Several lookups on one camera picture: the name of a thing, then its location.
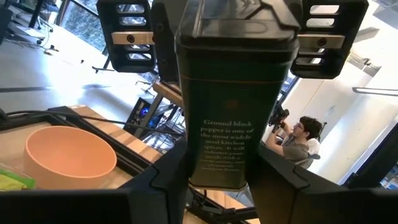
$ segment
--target gray shirt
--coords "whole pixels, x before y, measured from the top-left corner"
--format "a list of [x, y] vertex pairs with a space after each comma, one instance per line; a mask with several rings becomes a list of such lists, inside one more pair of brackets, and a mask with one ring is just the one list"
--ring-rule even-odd
[[[288, 136], [288, 139], [282, 143], [284, 157], [292, 162], [299, 162], [306, 159], [309, 154], [309, 147], [307, 144], [297, 144], [294, 142], [295, 138], [292, 134]], [[308, 169], [313, 159], [309, 159], [300, 164], [304, 169]]]

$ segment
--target office chair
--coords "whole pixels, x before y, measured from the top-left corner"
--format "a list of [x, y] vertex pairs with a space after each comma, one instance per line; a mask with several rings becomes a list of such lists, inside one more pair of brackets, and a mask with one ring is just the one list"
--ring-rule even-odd
[[[11, 2], [9, 5], [14, 6], [22, 11], [24, 11], [26, 14], [33, 14], [35, 9], [34, 7], [32, 8], [32, 6], [28, 5], [28, 4], [24, 4], [23, 2]], [[42, 10], [45, 9], [48, 12], [59, 12], [59, 8], [56, 5], [50, 4], [48, 2], [44, 2], [43, 6], [42, 6]], [[53, 27], [44, 19], [42, 19], [40, 17], [40, 15], [38, 15], [37, 17], [37, 29], [40, 30], [42, 28], [43, 25], [46, 25], [50, 30], [50, 32], [53, 32]]]

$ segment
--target black tin can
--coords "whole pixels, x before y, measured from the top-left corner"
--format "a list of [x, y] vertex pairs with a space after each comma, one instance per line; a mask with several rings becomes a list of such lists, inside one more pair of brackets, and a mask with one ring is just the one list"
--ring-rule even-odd
[[299, 49], [286, 6], [243, 2], [190, 0], [176, 33], [193, 187], [246, 186], [246, 166]]

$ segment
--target green object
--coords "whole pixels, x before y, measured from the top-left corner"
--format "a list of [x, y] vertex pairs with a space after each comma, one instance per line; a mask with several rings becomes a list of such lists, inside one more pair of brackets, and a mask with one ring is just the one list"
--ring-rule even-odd
[[35, 185], [34, 179], [0, 169], [0, 190], [34, 189]]

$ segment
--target man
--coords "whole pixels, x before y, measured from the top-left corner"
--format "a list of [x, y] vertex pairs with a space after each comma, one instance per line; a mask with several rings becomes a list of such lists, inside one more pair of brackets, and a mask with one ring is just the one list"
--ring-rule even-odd
[[[309, 146], [307, 141], [312, 138], [318, 137], [322, 129], [322, 124], [315, 118], [309, 118], [307, 116], [301, 117], [293, 131], [289, 125], [284, 124], [284, 131], [288, 138], [282, 143], [281, 146], [276, 144], [276, 133], [278, 130], [274, 130], [269, 135], [266, 146], [268, 149], [278, 153], [284, 158], [292, 162], [300, 162], [308, 157]], [[312, 159], [309, 159], [303, 163], [300, 163], [304, 169], [307, 169], [312, 163]]]

